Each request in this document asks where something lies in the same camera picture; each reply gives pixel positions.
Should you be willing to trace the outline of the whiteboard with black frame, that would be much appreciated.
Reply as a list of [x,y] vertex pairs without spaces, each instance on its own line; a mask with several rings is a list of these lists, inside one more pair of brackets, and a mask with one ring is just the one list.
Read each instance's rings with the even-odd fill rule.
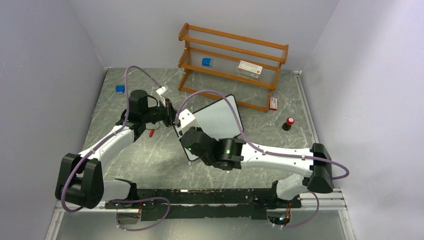
[[[233,107],[242,130],[244,130],[235,96],[233,94],[229,94],[226,98]],[[235,138],[240,135],[234,115],[228,104],[223,99],[216,100],[213,103],[194,111],[193,115],[197,119],[202,130],[216,140],[223,138]],[[178,136],[176,128],[177,126],[173,126],[177,138],[180,140],[181,137]],[[199,159],[199,157],[191,154],[188,149],[182,149],[189,162],[194,162]]]

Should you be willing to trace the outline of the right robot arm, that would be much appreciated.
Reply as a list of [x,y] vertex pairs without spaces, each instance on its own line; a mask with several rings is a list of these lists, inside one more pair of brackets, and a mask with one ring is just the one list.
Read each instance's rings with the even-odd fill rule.
[[265,168],[290,172],[289,177],[272,184],[269,199],[275,207],[307,191],[329,194],[334,189],[329,154],[320,143],[303,149],[261,146],[239,138],[216,140],[198,127],[183,133],[180,143],[205,165],[223,171]]

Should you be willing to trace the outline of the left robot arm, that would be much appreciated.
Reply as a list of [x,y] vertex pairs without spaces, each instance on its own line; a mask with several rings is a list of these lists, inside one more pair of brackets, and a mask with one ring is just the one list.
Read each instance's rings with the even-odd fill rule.
[[139,200],[136,183],[116,178],[104,179],[105,166],[124,148],[134,143],[147,130],[147,124],[162,122],[175,124],[176,110],[168,98],[170,89],[164,85],[156,93],[155,106],[148,105],[151,95],[145,90],[134,90],[129,95],[129,109],[122,112],[112,130],[80,153],[67,153],[61,160],[55,188],[57,200],[93,209],[102,201],[118,200],[132,208]]

